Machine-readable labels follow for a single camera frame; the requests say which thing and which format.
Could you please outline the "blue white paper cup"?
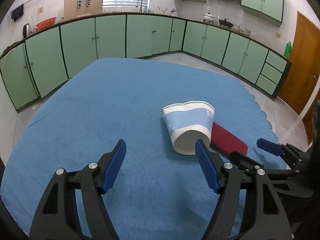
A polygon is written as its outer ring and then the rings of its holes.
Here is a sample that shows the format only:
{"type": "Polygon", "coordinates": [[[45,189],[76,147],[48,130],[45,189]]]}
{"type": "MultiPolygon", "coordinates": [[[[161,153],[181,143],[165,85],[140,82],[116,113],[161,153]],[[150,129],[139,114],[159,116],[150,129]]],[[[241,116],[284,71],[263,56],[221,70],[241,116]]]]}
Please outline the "blue white paper cup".
{"type": "Polygon", "coordinates": [[[173,149],[183,155],[195,154],[201,139],[209,147],[214,122],[214,107],[205,101],[187,101],[165,106],[163,118],[173,149]]]}

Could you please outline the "green lower kitchen cabinets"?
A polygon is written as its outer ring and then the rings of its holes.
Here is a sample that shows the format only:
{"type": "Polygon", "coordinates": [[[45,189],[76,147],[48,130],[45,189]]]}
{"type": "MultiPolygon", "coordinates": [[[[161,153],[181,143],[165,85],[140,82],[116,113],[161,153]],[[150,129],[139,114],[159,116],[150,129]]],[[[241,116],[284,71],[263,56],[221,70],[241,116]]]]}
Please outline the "green lower kitchen cabinets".
{"type": "Polygon", "coordinates": [[[56,23],[1,55],[1,78],[15,109],[43,98],[101,58],[183,52],[225,70],[275,99],[291,62],[227,29],[172,16],[111,13],[56,23]]]}

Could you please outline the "dark red sponge pad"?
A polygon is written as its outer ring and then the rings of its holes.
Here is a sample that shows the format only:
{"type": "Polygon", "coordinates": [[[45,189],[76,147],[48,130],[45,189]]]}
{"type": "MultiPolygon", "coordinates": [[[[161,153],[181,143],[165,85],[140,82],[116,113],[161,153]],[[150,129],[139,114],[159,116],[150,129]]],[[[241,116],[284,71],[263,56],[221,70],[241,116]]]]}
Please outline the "dark red sponge pad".
{"type": "Polygon", "coordinates": [[[225,156],[230,156],[232,152],[246,155],[248,151],[248,146],[242,140],[215,122],[212,126],[210,146],[225,156]]]}

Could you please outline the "blue table mat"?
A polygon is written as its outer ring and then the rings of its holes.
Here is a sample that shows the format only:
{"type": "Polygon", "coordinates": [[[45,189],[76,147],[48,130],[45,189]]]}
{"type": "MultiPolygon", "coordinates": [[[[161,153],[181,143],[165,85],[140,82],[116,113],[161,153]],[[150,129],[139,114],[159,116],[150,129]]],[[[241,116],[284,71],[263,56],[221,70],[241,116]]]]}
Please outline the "blue table mat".
{"type": "Polygon", "coordinates": [[[58,168],[83,169],[113,150],[127,152],[103,195],[121,239],[200,239],[217,204],[194,155],[174,151],[162,109],[205,101],[214,121],[245,142],[248,156],[270,169],[284,161],[257,148],[277,142],[266,114],[239,80],[193,67],[136,59],[100,59],[70,79],[27,124],[7,162],[1,197],[29,232],[58,168]]]}

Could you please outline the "brown wooden door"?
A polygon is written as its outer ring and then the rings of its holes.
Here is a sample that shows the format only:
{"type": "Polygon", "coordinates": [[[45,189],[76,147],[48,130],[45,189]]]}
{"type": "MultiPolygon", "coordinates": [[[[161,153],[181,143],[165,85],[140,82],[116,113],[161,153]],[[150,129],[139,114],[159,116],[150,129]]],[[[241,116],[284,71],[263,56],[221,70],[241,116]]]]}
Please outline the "brown wooden door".
{"type": "Polygon", "coordinates": [[[319,78],[319,28],[300,12],[289,61],[292,65],[278,96],[300,114],[319,78]]]}

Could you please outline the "green thermos bottle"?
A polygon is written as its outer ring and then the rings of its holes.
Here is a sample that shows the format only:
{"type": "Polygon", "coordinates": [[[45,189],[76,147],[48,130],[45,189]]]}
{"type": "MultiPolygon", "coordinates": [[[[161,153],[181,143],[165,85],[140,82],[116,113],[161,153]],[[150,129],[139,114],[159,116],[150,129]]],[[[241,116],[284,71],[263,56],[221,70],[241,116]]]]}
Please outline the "green thermos bottle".
{"type": "Polygon", "coordinates": [[[284,50],[284,56],[286,58],[288,58],[291,54],[292,51],[292,43],[291,42],[287,42],[286,46],[285,46],[285,50],[284,50]]]}

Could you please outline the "black wok pan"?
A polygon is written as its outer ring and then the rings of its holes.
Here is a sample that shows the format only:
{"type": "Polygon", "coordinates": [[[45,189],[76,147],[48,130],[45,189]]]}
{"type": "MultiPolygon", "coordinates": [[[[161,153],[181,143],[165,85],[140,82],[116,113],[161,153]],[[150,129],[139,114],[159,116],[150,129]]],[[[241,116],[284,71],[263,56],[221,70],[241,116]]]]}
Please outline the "black wok pan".
{"type": "Polygon", "coordinates": [[[229,22],[229,20],[227,20],[226,18],[223,20],[219,20],[219,26],[220,27],[224,27],[224,28],[228,28],[231,29],[233,27],[234,24],[232,24],[231,22],[229,22]]]}

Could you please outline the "white cooking pot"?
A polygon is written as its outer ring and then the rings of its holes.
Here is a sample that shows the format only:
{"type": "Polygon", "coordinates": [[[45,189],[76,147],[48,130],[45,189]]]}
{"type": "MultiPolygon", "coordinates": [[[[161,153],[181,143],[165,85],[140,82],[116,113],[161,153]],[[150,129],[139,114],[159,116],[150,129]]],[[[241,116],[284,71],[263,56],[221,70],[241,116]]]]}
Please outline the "white cooking pot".
{"type": "Polygon", "coordinates": [[[202,20],[203,23],[215,24],[215,17],[210,13],[204,14],[202,20]]]}

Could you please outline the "orange plastic basin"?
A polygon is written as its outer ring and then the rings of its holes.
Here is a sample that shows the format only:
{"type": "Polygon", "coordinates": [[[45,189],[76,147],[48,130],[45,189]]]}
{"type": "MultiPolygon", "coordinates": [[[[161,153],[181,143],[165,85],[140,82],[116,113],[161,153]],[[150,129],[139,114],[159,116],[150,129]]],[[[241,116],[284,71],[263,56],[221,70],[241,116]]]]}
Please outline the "orange plastic basin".
{"type": "Polygon", "coordinates": [[[42,31],[44,29],[47,29],[47,28],[53,26],[55,24],[55,21],[56,21],[56,17],[51,17],[46,20],[43,20],[43,21],[39,22],[38,24],[36,24],[36,29],[38,31],[42,31]]]}

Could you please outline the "chrome sink faucet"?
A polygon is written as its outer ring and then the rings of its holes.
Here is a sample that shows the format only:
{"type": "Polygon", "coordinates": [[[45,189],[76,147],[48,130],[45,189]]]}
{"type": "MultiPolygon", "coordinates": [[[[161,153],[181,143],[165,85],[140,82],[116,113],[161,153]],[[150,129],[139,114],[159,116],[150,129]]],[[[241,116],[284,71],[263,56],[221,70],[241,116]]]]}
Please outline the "chrome sink faucet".
{"type": "Polygon", "coordinates": [[[138,0],[137,1],[136,8],[139,9],[139,13],[143,12],[143,0],[138,0]]]}

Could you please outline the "steel electric kettle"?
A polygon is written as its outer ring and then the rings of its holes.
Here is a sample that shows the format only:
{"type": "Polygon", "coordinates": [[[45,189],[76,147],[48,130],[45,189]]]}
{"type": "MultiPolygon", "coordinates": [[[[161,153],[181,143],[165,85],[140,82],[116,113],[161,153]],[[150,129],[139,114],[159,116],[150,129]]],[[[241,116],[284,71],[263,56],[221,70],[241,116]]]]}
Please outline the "steel electric kettle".
{"type": "Polygon", "coordinates": [[[23,38],[27,38],[28,36],[30,36],[32,34],[32,28],[31,25],[29,23],[25,24],[23,26],[23,31],[22,31],[22,35],[23,38]]]}

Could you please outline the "brown cardboard box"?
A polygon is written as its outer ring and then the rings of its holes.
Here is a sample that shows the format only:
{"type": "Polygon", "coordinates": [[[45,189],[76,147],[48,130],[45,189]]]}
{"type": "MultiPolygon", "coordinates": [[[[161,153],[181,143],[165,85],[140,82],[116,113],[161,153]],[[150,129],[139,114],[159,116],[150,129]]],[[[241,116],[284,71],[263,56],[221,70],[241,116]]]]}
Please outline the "brown cardboard box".
{"type": "Polygon", "coordinates": [[[103,0],[64,0],[63,20],[95,15],[103,11],[103,0]]]}

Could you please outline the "dark hanging towel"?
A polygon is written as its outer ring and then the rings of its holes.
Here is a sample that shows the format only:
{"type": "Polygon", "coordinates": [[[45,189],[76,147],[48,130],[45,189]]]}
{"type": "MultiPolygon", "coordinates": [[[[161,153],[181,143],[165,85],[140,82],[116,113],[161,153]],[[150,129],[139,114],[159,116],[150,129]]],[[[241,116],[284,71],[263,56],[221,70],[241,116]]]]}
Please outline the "dark hanging towel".
{"type": "Polygon", "coordinates": [[[22,3],[11,12],[11,19],[16,22],[24,14],[24,4],[22,3]]]}

